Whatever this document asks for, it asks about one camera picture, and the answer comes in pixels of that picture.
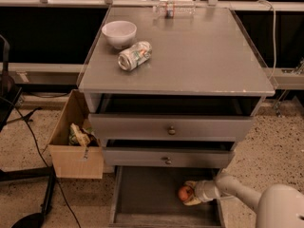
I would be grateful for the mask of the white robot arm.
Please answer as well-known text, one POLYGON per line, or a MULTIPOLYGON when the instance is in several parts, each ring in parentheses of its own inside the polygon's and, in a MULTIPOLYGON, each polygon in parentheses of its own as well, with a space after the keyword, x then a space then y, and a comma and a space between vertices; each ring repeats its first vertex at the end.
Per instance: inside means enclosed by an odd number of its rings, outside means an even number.
POLYGON ((256 213, 256 228, 304 228, 304 195, 285 184, 259 193, 234 176, 220 173, 212 180, 187 180, 178 197, 186 206, 233 197, 256 213))

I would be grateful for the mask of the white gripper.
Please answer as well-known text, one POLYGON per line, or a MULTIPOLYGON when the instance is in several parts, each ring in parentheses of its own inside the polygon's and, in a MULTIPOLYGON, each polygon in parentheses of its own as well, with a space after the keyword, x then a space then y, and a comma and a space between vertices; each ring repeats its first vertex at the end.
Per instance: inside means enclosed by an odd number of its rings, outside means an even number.
POLYGON ((186 206, 199 205, 201 202, 219 199, 221 195, 213 180, 200 180, 198 182, 187 180, 184 185, 194 189, 195 194, 195 196, 190 196, 182 202, 186 206))

